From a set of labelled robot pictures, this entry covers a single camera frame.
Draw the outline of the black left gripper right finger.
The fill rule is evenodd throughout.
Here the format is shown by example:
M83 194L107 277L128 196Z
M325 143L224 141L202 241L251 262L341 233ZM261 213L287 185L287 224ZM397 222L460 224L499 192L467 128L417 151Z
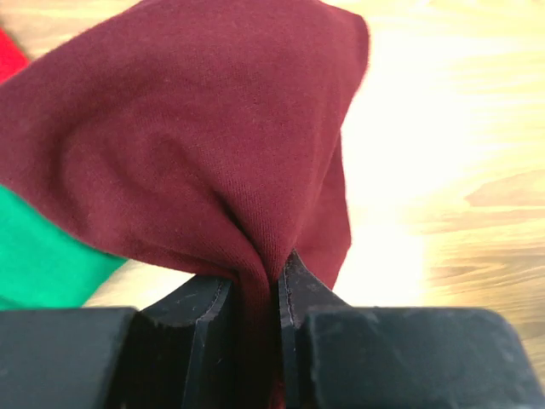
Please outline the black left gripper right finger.
M289 408L541 408L516 330L484 308L357 308L290 254L278 280Z

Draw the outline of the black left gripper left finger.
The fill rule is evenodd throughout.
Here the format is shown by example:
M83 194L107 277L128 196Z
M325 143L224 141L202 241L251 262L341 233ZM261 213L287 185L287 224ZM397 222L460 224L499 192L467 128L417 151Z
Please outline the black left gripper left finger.
M232 284L194 277L143 310L1 314L1 405L231 408Z

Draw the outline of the maroon t shirt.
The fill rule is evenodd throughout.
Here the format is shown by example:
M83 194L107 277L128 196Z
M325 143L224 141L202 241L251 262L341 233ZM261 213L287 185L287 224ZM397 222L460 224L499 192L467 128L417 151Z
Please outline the maroon t shirt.
M273 300L292 252L351 244L341 127L364 19L320 1L143 1L1 87L1 183L87 245L238 285L238 400L284 407Z

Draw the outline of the green folded t shirt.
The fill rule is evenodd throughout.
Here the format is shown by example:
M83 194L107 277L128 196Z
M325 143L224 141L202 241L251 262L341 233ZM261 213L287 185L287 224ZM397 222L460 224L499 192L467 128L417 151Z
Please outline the green folded t shirt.
M84 245L1 188L1 309L78 308L126 260Z

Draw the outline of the red folded t shirt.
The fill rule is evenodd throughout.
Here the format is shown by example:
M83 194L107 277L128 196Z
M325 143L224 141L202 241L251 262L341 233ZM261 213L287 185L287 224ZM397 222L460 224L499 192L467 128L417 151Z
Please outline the red folded t shirt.
M0 30L0 82L3 83L30 64L11 36Z

